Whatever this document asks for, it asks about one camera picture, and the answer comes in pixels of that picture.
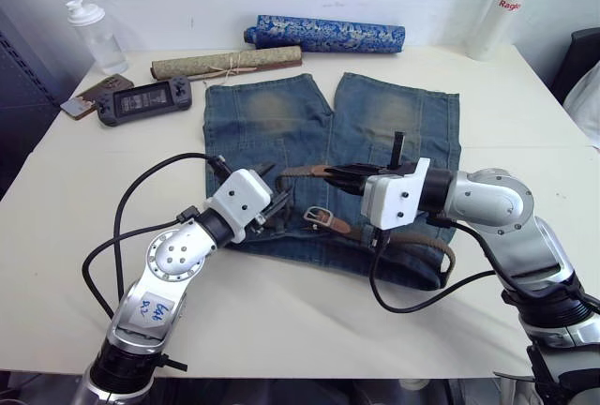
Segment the table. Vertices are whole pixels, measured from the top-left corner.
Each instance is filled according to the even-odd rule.
[[[150,62],[205,52],[132,52],[124,75],[152,81]],[[311,73],[332,103],[344,71],[460,93],[460,168],[502,167],[533,191],[586,290],[600,294],[600,163],[584,135],[512,46],[481,64],[459,48],[407,48],[400,55],[306,53],[302,67],[245,74],[227,84]],[[102,78],[91,70],[78,87]],[[208,84],[221,83],[215,79]],[[108,319],[81,277],[83,258],[112,235],[114,209],[130,182],[171,155],[203,150],[202,82],[193,105],[121,127],[61,113],[0,202],[0,369],[81,373]],[[169,220],[204,198],[199,160],[147,180],[123,218],[129,230]],[[151,235],[123,244],[126,284],[143,270]],[[475,243],[457,234],[454,281],[487,270]],[[92,267],[116,302],[113,256]],[[388,286],[404,305],[428,294]],[[167,353],[189,364],[158,375],[187,377],[488,377],[530,373],[528,340],[515,309],[487,277],[412,315],[380,308],[365,278],[223,249],[188,289]]]

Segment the plastic bottle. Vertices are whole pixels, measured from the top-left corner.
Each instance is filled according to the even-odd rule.
[[[104,9],[96,4],[83,5],[83,0],[71,0],[66,5],[68,22],[77,30],[102,72],[110,75],[126,70],[128,61],[114,38]]]
[[[467,55],[478,61],[491,59],[522,3],[523,0],[492,0],[486,17],[467,43]]]

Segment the clear plastic bottle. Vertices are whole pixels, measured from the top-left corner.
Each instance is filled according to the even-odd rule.
[[[102,72],[111,75],[125,71],[128,61],[114,38],[104,9],[96,4],[83,5],[83,0],[71,0],[67,8],[68,22],[77,30]]]
[[[486,17],[467,43],[467,55],[473,60],[487,61],[494,56],[508,27],[524,0],[492,0]]]

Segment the denim shorts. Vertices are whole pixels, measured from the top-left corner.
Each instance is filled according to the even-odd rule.
[[[209,155],[222,155],[232,169],[265,162],[276,167],[264,179],[275,190],[275,178],[288,167],[390,161],[394,132],[405,133],[402,161],[431,158],[432,167],[458,169],[459,103],[457,94],[409,88],[362,75],[345,73],[337,86],[333,111],[309,74],[290,79],[211,86],[206,90],[204,140]],[[292,212],[285,222],[231,248],[271,255],[321,267],[367,275],[372,253],[357,243],[330,233],[315,232],[302,218],[310,206],[333,212],[351,225],[368,224],[360,215],[360,197],[328,185],[321,178],[288,179]],[[206,172],[206,194],[218,187]],[[415,222],[397,229],[449,242],[452,229],[431,227],[419,214]],[[378,277],[397,284],[434,290],[443,284],[443,255],[425,247],[401,253],[386,252]]]

